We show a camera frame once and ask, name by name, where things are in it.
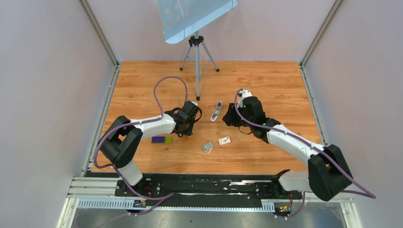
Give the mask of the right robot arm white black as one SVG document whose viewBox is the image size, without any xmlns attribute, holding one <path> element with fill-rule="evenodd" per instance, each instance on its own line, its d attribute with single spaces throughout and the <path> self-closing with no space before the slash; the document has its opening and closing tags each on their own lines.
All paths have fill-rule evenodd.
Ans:
<svg viewBox="0 0 403 228">
<path fill-rule="evenodd" d="M 284 198 L 290 191 L 312 192 L 329 201 L 353 184 L 354 179 L 341 149 L 321 145 L 299 136 L 281 122 L 266 117 L 261 101 L 248 92 L 239 93 L 240 100 L 229 104 L 223 121 L 227 126 L 248 127 L 257 139 L 277 146 L 307 166 L 307 171 L 283 170 L 272 178 L 271 191 Z"/>
</svg>

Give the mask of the purple green toy brick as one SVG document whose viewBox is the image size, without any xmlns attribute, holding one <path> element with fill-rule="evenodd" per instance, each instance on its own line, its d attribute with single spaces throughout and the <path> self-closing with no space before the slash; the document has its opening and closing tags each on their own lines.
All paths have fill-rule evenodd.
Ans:
<svg viewBox="0 0 403 228">
<path fill-rule="evenodd" d="M 165 143 L 165 144 L 171 144 L 172 143 L 172 137 L 169 136 L 154 136 L 152 137 L 151 142 L 152 143 Z"/>
</svg>

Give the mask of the grey tripod stand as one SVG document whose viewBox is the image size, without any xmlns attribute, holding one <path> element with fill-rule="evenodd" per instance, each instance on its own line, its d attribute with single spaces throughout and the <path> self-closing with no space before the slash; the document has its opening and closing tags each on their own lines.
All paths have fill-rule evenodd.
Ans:
<svg viewBox="0 0 403 228">
<path fill-rule="evenodd" d="M 190 63 L 193 65 L 193 67 L 195 69 L 195 78 L 196 78 L 196 100 L 200 101 L 200 79 L 201 79 L 201 77 L 206 72 L 210 63 L 213 64 L 216 72 L 220 72 L 220 68 L 218 67 L 216 61 L 214 60 L 207 45 L 204 43 L 204 37 L 199 34 L 198 30 L 194 32 L 194 35 L 189 37 L 188 42 L 189 42 L 189 46 L 184 55 L 184 58 L 182 60 L 179 70 L 180 71 L 183 70 L 184 65 L 187 60 L 189 60 Z M 209 57 L 209 60 L 203 70 L 201 69 L 200 46 L 203 47 L 203 49 L 205 50 L 205 52 L 207 53 L 207 55 Z M 195 50 L 195 60 L 194 61 L 192 61 L 189 56 L 190 50 L 192 48 L 194 48 L 194 50 Z"/>
</svg>

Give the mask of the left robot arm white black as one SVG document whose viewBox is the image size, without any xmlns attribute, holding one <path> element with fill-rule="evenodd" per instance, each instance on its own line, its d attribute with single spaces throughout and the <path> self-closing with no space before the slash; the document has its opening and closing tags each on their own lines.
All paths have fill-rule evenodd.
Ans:
<svg viewBox="0 0 403 228">
<path fill-rule="evenodd" d="M 145 192 L 143 174 L 134 162 L 134 155 L 142 140 L 162 134 L 191 136 L 194 124 L 202 117 L 197 103 L 185 101 L 182 107 L 163 112 L 160 116 L 130 120 L 124 115 L 115 119 L 100 139 L 100 151 L 128 183 L 127 190 L 134 196 Z"/>
</svg>

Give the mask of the white staple box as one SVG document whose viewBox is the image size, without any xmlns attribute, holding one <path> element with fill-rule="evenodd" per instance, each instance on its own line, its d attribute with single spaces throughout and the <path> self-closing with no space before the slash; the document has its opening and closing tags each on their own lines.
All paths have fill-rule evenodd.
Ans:
<svg viewBox="0 0 403 228">
<path fill-rule="evenodd" d="M 226 137 L 220 138 L 218 140 L 218 142 L 219 142 L 220 146 L 223 146 L 223 145 L 231 143 L 231 139 L 230 139 L 230 137 L 226 136 Z"/>
</svg>

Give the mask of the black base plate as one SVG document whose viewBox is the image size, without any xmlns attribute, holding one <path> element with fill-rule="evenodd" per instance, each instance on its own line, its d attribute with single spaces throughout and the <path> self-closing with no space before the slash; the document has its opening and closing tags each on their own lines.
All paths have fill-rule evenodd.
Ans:
<svg viewBox="0 0 403 228">
<path fill-rule="evenodd" d="M 123 180 L 115 185 L 115 196 L 135 198 L 139 194 L 151 197 L 146 206 L 156 205 L 172 194 L 160 206 L 256 206 L 264 200 L 286 203 L 302 199 L 298 191 L 277 192 L 272 175 L 237 174 L 167 174 L 145 173 L 138 184 L 127 187 Z"/>
</svg>

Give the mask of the light blue perforated board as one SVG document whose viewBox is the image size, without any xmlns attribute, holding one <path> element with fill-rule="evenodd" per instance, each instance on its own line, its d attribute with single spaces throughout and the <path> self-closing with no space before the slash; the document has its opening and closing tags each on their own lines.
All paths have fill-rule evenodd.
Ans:
<svg viewBox="0 0 403 228">
<path fill-rule="evenodd" d="M 177 44 L 238 5 L 236 0 L 159 0 L 164 40 Z"/>
</svg>

